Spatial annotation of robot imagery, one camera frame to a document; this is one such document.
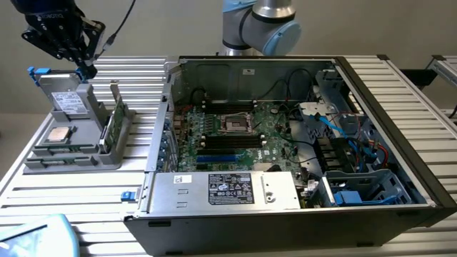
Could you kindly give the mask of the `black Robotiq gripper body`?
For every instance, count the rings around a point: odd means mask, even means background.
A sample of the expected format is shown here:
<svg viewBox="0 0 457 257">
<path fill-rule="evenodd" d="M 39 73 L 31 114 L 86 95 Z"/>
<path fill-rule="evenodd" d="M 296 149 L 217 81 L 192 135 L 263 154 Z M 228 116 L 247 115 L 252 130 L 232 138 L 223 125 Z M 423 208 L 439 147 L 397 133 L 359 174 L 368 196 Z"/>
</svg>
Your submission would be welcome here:
<svg viewBox="0 0 457 257">
<path fill-rule="evenodd" d="M 23 32 L 24 40 L 32 39 L 34 32 L 43 33 L 43 25 L 56 28 L 60 38 L 63 35 L 59 30 L 63 27 L 72 41 L 82 39 L 86 14 L 78 6 L 23 6 L 23 14 L 28 23 L 28 29 Z"/>
</svg>

